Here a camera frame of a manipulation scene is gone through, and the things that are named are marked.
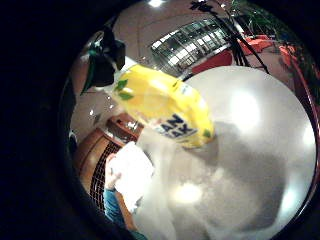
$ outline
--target window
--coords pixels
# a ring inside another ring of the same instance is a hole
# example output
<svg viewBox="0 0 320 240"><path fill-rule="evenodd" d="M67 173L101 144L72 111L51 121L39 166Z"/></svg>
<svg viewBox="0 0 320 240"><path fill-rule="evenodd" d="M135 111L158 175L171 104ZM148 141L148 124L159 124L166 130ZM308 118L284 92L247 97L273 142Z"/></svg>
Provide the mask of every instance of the window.
<svg viewBox="0 0 320 240"><path fill-rule="evenodd" d="M186 68L226 44L226 31L218 26L213 19L204 19L162 36L151 45L155 65L163 72L180 76Z"/></svg>

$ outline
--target red chair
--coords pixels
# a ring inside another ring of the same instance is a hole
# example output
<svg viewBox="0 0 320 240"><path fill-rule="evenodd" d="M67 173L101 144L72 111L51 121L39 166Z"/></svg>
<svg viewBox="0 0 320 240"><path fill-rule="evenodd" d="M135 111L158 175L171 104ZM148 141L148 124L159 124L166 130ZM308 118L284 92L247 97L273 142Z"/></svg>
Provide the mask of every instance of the red chair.
<svg viewBox="0 0 320 240"><path fill-rule="evenodd" d="M257 53L262 52L262 48L260 47L259 42L257 42L256 40L252 40L251 38L245 38L245 40L254 49L255 52ZM243 42L241 42L240 40L238 40L238 42L245 55L253 54Z"/></svg>
<svg viewBox="0 0 320 240"><path fill-rule="evenodd" d="M291 51L292 53L295 52L294 47L292 46L279 46L279 50L280 50L280 54L282 57L282 61L284 62L285 65L287 65L287 67L292 67L291 62L295 62L297 63L297 58L295 56L293 56L289 51Z"/></svg>

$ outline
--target sleeve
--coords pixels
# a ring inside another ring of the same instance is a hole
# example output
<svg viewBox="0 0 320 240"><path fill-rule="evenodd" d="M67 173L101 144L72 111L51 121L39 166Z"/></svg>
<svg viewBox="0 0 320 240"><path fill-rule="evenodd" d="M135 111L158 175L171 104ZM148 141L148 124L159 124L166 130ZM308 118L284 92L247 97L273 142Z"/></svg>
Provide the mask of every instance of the sleeve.
<svg viewBox="0 0 320 240"><path fill-rule="evenodd" d="M115 190L105 189L103 192L103 200L105 208L104 213L106 217L119 227L125 228L124 219L115 195Z"/></svg>

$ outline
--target bottle label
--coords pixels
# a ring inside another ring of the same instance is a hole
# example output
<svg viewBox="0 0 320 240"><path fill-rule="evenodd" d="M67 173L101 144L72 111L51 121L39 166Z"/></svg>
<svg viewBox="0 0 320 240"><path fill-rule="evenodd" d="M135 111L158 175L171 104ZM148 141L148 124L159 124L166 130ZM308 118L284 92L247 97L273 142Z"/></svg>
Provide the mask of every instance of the bottle label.
<svg viewBox="0 0 320 240"><path fill-rule="evenodd" d="M166 137L174 139L185 138L197 132L197 129L191 128L188 123L177 114L173 114L170 119L158 125L155 130Z"/></svg>

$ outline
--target ceiling light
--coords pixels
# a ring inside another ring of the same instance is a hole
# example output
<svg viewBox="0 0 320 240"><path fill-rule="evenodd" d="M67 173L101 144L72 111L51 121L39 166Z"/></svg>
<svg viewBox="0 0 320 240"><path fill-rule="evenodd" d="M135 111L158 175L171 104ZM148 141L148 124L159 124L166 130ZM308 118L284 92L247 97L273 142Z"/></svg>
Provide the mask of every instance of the ceiling light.
<svg viewBox="0 0 320 240"><path fill-rule="evenodd" d="M164 1L162 0L151 0L148 2L148 4L152 7L159 7Z"/></svg>

